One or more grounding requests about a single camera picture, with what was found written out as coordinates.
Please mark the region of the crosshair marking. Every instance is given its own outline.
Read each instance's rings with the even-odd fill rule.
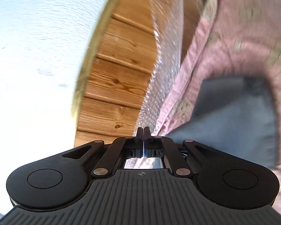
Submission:
[[[143,172],[143,171],[141,171],[141,172],[138,172],[138,175],[140,175],[140,176],[144,176],[144,175],[146,175],[147,173],[145,173],[145,172]]]

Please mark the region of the wood knot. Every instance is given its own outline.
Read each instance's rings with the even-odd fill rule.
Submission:
[[[113,82],[114,82],[115,84],[118,84],[118,83],[119,83],[119,81],[118,81],[117,79],[113,79]]]
[[[139,62],[134,60],[134,59],[132,59],[131,62],[134,63],[134,64],[139,64]]]

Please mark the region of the wood panel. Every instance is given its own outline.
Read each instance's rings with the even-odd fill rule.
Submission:
[[[111,19],[97,57],[151,74],[156,54],[153,35]]]
[[[197,24],[201,14],[201,2],[200,0],[183,0],[183,39],[182,39],[182,51],[181,62],[183,62],[187,51],[191,45],[193,36],[196,31]]]
[[[153,34],[149,0],[120,0],[113,17]]]
[[[84,97],[77,129],[111,136],[130,136],[139,110]]]
[[[104,144],[110,144],[116,138],[118,138],[118,137],[96,134],[96,133],[88,133],[88,132],[84,132],[84,131],[77,131],[76,137],[75,137],[74,147],[83,145],[85,143],[88,143],[88,142],[91,142],[91,141],[94,141],[94,140],[102,140],[102,141],[104,141]]]
[[[105,31],[106,25],[112,15],[112,11],[114,10],[118,0],[107,0],[105,8],[102,10],[102,14],[100,15],[98,24],[93,31],[89,46],[86,48],[86,53],[83,58],[82,66],[80,69],[80,73],[78,74],[78,78],[76,81],[76,86],[73,95],[73,101],[71,105],[70,116],[73,119],[72,124],[73,128],[77,126],[77,121],[79,117],[80,104],[84,95],[84,90],[86,87],[87,78],[89,76],[92,61],[94,60],[98,47],[100,45],[100,41],[102,39],[102,35]]]
[[[96,59],[85,96],[140,109],[149,80],[146,73]]]

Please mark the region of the ribbed plastic surface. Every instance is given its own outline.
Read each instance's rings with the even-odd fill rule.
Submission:
[[[203,197],[192,181],[176,178],[166,169],[117,170],[96,180],[76,203],[51,212],[14,208],[5,225],[166,225],[237,224],[280,225],[281,215],[271,206],[233,210]]]

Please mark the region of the metal rivet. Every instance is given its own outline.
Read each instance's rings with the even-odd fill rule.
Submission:
[[[187,168],[179,168],[176,170],[176,173],[181,176],[189,175],[191,172]]]
[[[100,175],[105,175],[107,173],[108,173],[108,170],[106,168],[96,168],[94,170],[94,174],[99,175],[99,176]]]

